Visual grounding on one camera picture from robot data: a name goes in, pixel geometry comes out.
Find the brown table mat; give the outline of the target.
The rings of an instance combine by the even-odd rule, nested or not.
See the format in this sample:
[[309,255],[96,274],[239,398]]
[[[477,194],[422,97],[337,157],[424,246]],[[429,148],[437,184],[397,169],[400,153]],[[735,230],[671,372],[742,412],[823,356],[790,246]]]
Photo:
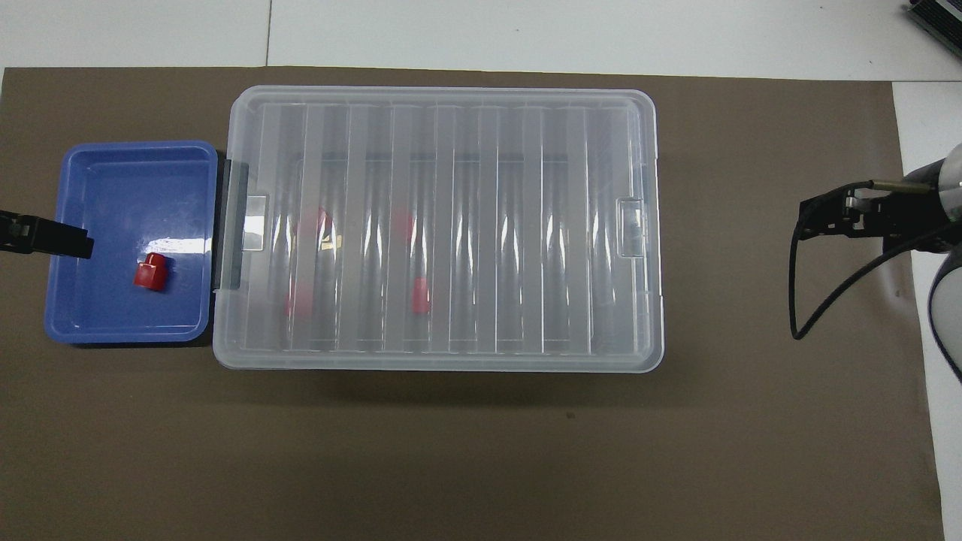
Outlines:
[[258,83],[632,88],[656,106],[664,360],[646,374],[255,372],[44,332],[0,253],[0,541],[940,541],[907,257],[804,340],[800,200],[903,173],[890,83],[350,68],[9,68],[0,208],[81,143],[224,147]]

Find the grey finned device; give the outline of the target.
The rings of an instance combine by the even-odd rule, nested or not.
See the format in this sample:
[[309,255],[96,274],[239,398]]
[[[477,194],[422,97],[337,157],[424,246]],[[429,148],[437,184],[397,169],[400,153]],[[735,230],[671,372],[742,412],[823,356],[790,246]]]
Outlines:
[[911,21],[952,50],[962,50],[962,0],[908,0]]

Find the blue plastic tray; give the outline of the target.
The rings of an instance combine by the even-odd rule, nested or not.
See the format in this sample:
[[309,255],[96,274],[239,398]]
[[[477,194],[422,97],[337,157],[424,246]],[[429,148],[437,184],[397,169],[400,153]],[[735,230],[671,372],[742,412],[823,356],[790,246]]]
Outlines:
[[[44,330],[75,345],[188,343],[210,321],[219,154],[203,141],[81,144],[63,157],[56,222],[86,229],[92,257],[53,256]],[[162,292],[133,284],[168,257]]]

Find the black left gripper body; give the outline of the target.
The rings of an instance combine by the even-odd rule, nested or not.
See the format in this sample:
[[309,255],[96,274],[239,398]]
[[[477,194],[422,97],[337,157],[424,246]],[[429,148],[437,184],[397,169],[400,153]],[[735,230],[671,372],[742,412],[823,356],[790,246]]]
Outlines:
[[34,252],[33,229],[38,217],[0,212],[0,251]]

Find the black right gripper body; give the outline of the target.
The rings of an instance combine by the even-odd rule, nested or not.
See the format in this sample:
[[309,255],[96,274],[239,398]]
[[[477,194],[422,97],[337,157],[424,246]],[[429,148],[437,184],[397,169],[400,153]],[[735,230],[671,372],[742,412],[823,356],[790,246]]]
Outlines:
[[[870,212],[864,216],[864,231],[871,237],[882,237],[883,250],[894,249],[900,244],[927,235],[948,225],[948,216],[942,208],[937,188],[942,169],[941,162],[915,169],[899,182],[872,182],[873,189],[888,194],[870,199]],[[924,192],[896,192],[900,185],[919,185]]]

